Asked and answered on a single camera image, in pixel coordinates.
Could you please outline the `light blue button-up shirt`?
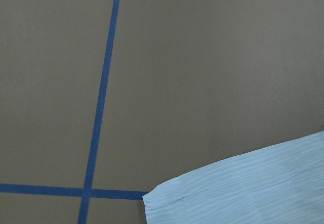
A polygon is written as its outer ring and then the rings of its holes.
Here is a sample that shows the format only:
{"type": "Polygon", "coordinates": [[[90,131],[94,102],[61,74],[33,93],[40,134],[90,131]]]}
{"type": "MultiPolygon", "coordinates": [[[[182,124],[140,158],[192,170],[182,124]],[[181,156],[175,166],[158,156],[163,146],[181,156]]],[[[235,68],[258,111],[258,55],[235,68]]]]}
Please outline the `light blue button-up shirt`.
{"type": "Polygon", "coordinates": [[[148,223],[323,223],[323,132],[190,171],[143,201],[148,223]]]}

